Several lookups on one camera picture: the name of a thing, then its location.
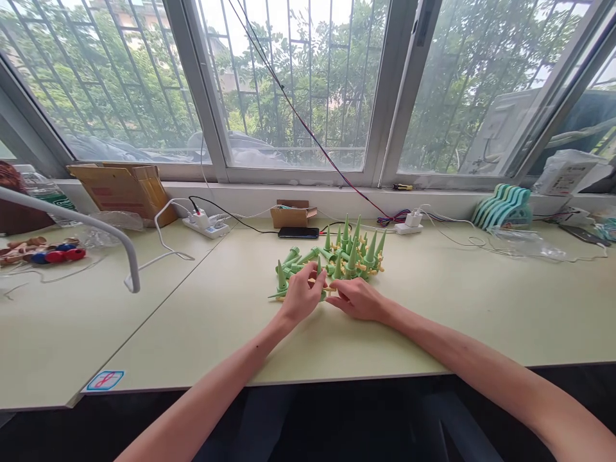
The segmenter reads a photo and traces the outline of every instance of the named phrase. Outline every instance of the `window sill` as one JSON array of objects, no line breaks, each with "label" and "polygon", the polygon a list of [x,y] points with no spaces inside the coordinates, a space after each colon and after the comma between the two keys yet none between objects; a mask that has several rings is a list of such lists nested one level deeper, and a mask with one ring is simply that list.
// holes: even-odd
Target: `window sill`
[{"label": "window sill", "polygon": [[[79,211],[92,213],[97,207],[90,199],[79,180],[56,180],[64,193],[73,201]],[[330,218],[344,218],[362,215],[375,219],[380,216],[377,209],[361,198],[351,188],[331,186],[289,186],[255,184],[212,183],[208,189],[204,183],[163,182],[170,198],[186,198],[190,195],[212,200],[225,209],[242,215],[254,215],[276,204],[277,199],[308,200]],[[472,191],[392,191],[391,189],[358,188],[384,212],[394,214],[403,209],[412,209],[422,204],[455,219],[468,219],[475,206],[488,192]],[[567,198],[533,194],[530,199],[533,212],[549,215],[557,212],[567,203]],[[577,194],[569,204],[585,210],[595,211],[607,206],[616,206],[616,196],[607,194]],[[205,207],[206,212],[218,213],[215,207]]]}]

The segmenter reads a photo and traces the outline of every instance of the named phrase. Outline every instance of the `forearm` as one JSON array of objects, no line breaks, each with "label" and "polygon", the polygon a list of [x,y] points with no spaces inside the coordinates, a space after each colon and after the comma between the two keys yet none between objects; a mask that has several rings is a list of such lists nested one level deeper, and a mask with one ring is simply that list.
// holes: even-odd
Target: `forearm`
[{"label": "forearm", "polygon": [[281,316],[274,318],[259,335],[177,400],[118,457],[117,462],[191,461],[233,399],[292,329]]},{"label": "forearm", "polygon": [[559,461],[614,460],[616,438],[554,384],[460,332],[394,305],[385,322],[535,432]]}]

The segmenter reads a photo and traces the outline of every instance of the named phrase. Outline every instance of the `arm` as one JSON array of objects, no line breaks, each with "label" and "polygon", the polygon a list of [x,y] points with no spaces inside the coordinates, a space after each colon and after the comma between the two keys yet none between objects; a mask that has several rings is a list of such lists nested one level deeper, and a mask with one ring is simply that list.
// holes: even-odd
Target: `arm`
[{"label": "arm", "polygon": [[[321,298],[327,273],[308,263],[291,277],[282,308],[255,338],[201,378],[120,454],[116,462],[187,461],[223,416],[233,399],[263,366],[265,358]],[[316,277],[314,284],[308,279]]]},{"label": "arm", "polygon": [[327,301],[350,316],[392,327],[529,427],[559,462],[616,460],[616,437],[559,387],[490,347],[384,298],[364,280],[331,284]]}]

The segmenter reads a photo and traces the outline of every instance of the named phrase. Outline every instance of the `hand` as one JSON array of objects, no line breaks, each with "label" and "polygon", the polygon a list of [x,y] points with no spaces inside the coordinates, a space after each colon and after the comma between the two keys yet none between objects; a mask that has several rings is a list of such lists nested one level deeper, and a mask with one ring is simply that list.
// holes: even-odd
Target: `hand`
[{"label": "hand", "polygon": [[[317,275],[316,263],[308,262],[301,271],[289,279],[289,289],[279,315],[291,321],[293,327],[306,319],[321,300],[321,292],[327,287],[326,277],[325,269]],[[315,279],[315,282],[308,282],[309,279]]]},{"label": "hand", "polygon": [[325,301],[358,320],[385,323],[394,306],[394,302],[383,297],[362,278],[337,279],[330,287],[336,289],[339,296],[329,296]]}]

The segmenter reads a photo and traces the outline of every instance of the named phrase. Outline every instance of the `white lamp arm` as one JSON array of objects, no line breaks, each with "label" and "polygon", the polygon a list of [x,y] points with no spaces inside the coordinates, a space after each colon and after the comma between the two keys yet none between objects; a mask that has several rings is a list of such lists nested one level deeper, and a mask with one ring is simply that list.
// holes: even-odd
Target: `white lamp arm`
[{"label": "white lamp arm", "polygon": [[100,228],[103,231],[108,232],[116,236],[122,245],[126,249],[126,254],[128,255],[128,265],[130,267],[130,278],[124,281],[125,286],[132,293],[137,293],[141,290],[141,282],[139,281],[139,264],[137,263],[137,253],[135,252],[135,247],[133,243],[130,241],[129,237],[124,234],[122,231],[114,228],[107,223],[100,221],[96,218],[92,218],[88,215],[80,214],[79,212],[75,212],[73,210],[68,210],[63,207],[59,207],[57,205],[53,205],[52,203],[42,201],[40,199],[36,199],[30,196],[26,196],[25,194],[21,194],[19,192],[13,191],[11,189],[7,189],[5,187],[0,186],[0,199],[4,199],[9,202],[14,202],[19,205],[23,205],[25,207],[31,207],[33,209],[42,210],[43,212],[47,212],[50,214],[58,215],[63,218],[73,219],[76,221],[82,221],[88,225],[94,226],[96,228]]}]

